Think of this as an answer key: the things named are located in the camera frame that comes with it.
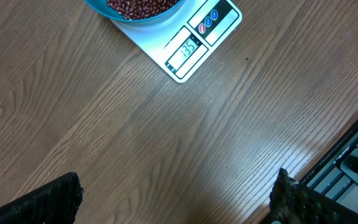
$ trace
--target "red button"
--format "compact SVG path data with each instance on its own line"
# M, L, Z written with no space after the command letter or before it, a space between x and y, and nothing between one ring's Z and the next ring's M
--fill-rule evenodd
M204 34L204 33L205 33L205 29L206 29L205 24L200 23L200 24L198 25L198 32L200 32L200 34Z

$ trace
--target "digital number reading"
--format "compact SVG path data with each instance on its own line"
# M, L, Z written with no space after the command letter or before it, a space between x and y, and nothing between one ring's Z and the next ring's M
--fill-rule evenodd
M168 63L172 65L174 69L178 70L197 48L198 45L191 38L187 39L186 42L180 46L179 50L171 57Z

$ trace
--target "wooden table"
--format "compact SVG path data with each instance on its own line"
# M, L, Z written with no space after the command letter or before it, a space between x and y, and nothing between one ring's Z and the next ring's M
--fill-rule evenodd
M76 223L261 220L358 114L358 0L234 2L179 85L81 0L0 0L0 206L75 171Z

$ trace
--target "pile of beans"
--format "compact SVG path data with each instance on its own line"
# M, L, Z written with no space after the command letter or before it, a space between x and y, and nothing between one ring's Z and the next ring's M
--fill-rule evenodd
M123 15L124 19L146 19L165 12L178 0L107 0L107 6Z

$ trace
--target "digital kitchen scale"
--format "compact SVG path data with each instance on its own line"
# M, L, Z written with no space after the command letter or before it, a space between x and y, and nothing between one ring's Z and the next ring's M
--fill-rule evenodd
M179 4L173 14L150 21L112 22L176 82L184 83L238 26L242 14L229 0Z

